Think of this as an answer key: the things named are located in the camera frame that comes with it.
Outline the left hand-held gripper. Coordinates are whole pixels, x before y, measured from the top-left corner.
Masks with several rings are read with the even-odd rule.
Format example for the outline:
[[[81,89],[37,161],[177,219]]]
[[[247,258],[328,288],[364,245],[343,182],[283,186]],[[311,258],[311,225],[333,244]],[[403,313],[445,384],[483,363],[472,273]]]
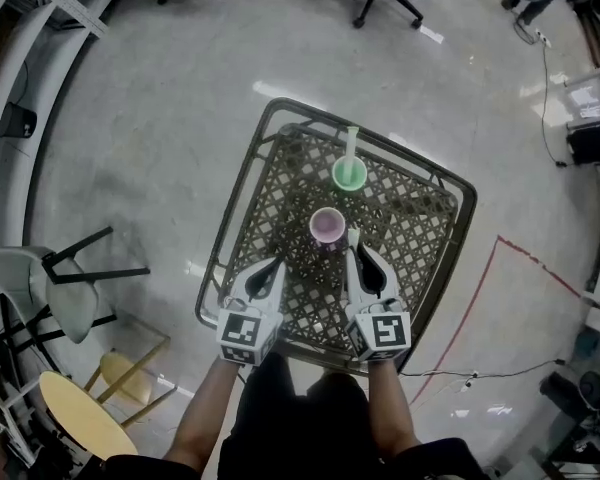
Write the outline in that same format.
[[[223,360],[248,366],[262,364],[283,321],[278,311],[285,276],[286,264],[281,259],[261,260],[236,276],[230,296],[257,310],[220,310],[216,342]]]

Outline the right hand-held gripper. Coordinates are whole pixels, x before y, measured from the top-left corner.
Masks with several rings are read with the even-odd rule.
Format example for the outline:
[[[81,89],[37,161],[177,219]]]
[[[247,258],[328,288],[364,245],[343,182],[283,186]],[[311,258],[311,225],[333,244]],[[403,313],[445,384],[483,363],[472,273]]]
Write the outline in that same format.
[[[345,332],[360,362],[394,359],[411,348],[411,315],[371,307],[397,298],[393,267],[375,250],[359,243],[347,249]]]

